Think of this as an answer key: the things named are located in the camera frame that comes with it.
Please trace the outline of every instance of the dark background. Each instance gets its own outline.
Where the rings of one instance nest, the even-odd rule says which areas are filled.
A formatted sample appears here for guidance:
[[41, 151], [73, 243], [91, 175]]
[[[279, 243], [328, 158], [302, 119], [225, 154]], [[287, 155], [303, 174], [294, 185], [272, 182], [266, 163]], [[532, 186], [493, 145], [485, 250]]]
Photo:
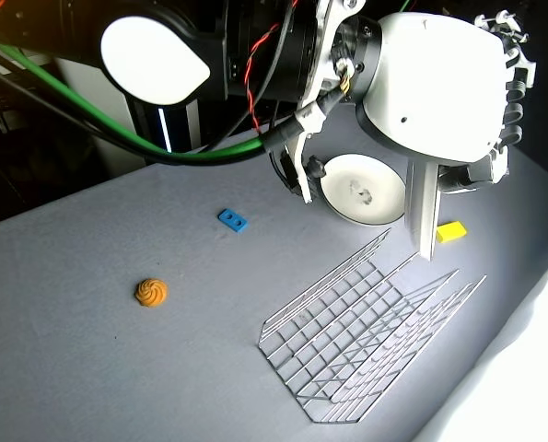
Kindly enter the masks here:
[[[362, 13], [378, 19], [396, 12], [401, 4], [400, 1], [368, 0]], [[411, 0], [406, 7], [406, 10], [450, 14], [469, 21], [481, 13], [493, 17], [501, 9], [518, 13], [520, 24], [531, 36], [531, 41], [524, 45], [524, 52], [528, 59], [538, 64], [535, 86], [522, 101], [525, 110], [520, 122], [523, 140], [517, 148], [548, 171], [548, 1]], [[55, 66], [47, 68], [60, 75]], [[232, 102], [236, 106], [234, 110], [223, 109], [223, 103], [200, 103], [203, 143], [220, 131], [233, 111], [236, 114], [243, 109], [245, 99], [236, 100]], [[265, 120], [272, 108], [273, 103], [264, 100], [257, 109], [258, 115]], [[291, 105], [283, 104], [281, 112], [288, 109]], [[173, 132], [185, 132], [185, 110], [166, 111], [171, 127], [176, 128]], [[154, 115], [155, 120], [149, 119], [149, 115]], [[155, 109], [145, 106], [142, 112], [136, 111], [134, 117], [142, 135], [163, 144]], [[239, 129], [250, 127], [247, 122]], [[514, 173], [513, 164], [510, 164], [510, 173]], [[86, 135], [0, 85], [0, 220], [108, 178]]]

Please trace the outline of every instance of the orange cookie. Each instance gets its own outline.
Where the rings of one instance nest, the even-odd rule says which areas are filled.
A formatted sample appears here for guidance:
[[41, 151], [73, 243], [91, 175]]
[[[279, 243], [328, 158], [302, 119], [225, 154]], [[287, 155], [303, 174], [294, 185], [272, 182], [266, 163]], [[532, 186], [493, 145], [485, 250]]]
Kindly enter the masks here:
[[145, 279], [136, 289], [136, 299], [145, 307], [160, 306], [165, 299], [169, 290], [167, 284], [160, 279]]

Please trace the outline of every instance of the wire mesh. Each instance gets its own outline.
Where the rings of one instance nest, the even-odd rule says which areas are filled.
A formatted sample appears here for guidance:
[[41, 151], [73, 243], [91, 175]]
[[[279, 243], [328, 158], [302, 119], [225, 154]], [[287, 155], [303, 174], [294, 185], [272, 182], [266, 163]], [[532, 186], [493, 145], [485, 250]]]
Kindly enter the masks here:
[[456, 270], [404, 295], [391, 278], [417, 255], [386, 274], [371, 261], [389, 232], [263, 324], [260, 349], [313, 422], [366, 417], [484, 280], [439, 297]]

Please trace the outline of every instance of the green cable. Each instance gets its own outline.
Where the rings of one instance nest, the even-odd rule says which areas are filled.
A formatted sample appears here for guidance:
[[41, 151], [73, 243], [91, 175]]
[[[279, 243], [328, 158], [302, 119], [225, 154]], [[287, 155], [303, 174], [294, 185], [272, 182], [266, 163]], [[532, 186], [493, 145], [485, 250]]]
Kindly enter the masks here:
[[[30, 59], [24, 56], [24, 54], [18, 51], [16, 48], [0, 43], [0, 51], [6, 54], [7, 56], [11, 57], [13, 60], [20, 63], [32, 74], [37, 76], [40, 80], [42, 80], [43, 82], [48, 84], [50, 87], [55, 89], [57, 92], [62, 94], [65, 98], [71, 100], [79, 108], [81, 108], [83, 111], [91, 115], [91, 117], [93, 117], [95, 120], [105, 123], [116, 133], [122, 135], [125, 138], [128, 138], [130, 141], [140, 145], [146, 150], [156, 152], [159, 154], [166, 153], [165, 149], [157, 145], [154, 145], [153, 143], [150, 143], [145, 138], [142, 138], [138, 136], [137, 134], [133, 134], [131, 131], [123, 127], [121, 124], [119, 124], [118, 122], [110, 118], [108, 115], [106, 115], [101, 110], [96, 108], [93, 104], [91, 104], [89, 101], [81, 97], [79, 94], [77, 94], [67, 85], [65, 85], [63, 82], [59, 81], [57, 78], [55, 78], [54, 76], [46, 72], [40, 66], [33, 63]], [[202, 162], [203, 160], [234, 157], [239, 154], [245, 154], [248, 152], [259, 150], [261, 148], [262, 148], [262, 140], [260, 140], [259, 138], [252, 138], [251, 140], [244, 141], [242, 143], [238, 143], [237, 145], [232, 145], [230, 147], [225, 147], [223, 149], [219, 149], [214, 152], [204, 152], [204, 153], [197, 153], [197, 154], [171, 153], [169, 155], [176, 160], [178, 158], [185, 159], [185, 160], [197, 159], [198, 162]]]
[[401, 9], [399, 9], [399, 12], [404, 11], [404, 9], [407, 7], [410, 1], [411, 0], [404, 0], [404, 3], [402, 4]]

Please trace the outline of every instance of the white light strip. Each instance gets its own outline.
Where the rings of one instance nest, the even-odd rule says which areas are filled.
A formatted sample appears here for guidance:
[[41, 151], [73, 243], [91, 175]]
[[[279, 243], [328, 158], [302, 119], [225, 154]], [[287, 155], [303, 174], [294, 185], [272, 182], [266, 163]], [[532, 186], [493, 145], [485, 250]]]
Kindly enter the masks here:
[[159, 119], [161, 120], [161, 127], [163, 128], [165, 147], [167, 148], [167, 151], [171, 153], [171, 141], [169, 140], [169, 131], [167, 130], [167, 123], [165, 122], [165, 112], [162, 108], [159, 108]]

